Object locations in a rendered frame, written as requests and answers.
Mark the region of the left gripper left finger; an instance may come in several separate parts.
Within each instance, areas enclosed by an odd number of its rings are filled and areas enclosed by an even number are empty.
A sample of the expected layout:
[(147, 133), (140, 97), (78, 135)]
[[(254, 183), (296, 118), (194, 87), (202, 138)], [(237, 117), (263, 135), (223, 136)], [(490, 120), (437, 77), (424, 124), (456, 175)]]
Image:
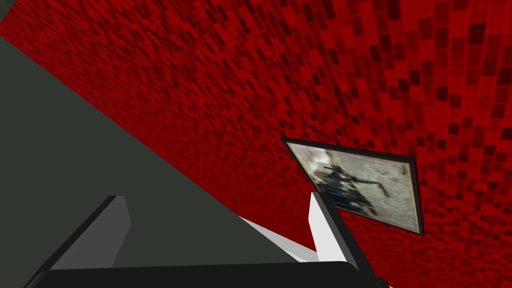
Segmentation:
[(131, 226), (123, 195), (110, 195), (40, 267), (47, 270), (111, 268)]

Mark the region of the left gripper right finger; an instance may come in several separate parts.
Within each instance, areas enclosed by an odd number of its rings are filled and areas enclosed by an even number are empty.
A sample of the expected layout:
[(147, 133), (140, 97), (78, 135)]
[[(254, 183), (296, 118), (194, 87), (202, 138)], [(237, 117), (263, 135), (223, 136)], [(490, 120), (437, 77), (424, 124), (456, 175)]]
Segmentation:
[(319, 261), (347, 262), (365, 276), (374, 275), (370, 262), (327, 194), (311, 194), (308, 223)]

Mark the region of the black framed grey picture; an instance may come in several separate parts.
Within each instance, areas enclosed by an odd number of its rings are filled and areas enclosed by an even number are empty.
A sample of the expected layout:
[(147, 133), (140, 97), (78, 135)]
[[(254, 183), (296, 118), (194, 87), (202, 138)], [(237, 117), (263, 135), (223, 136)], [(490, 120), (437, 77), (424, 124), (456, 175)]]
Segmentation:
[(281, 141), (315, 191), (339, 211), (424, 236), (414, 157), (290, 137)]

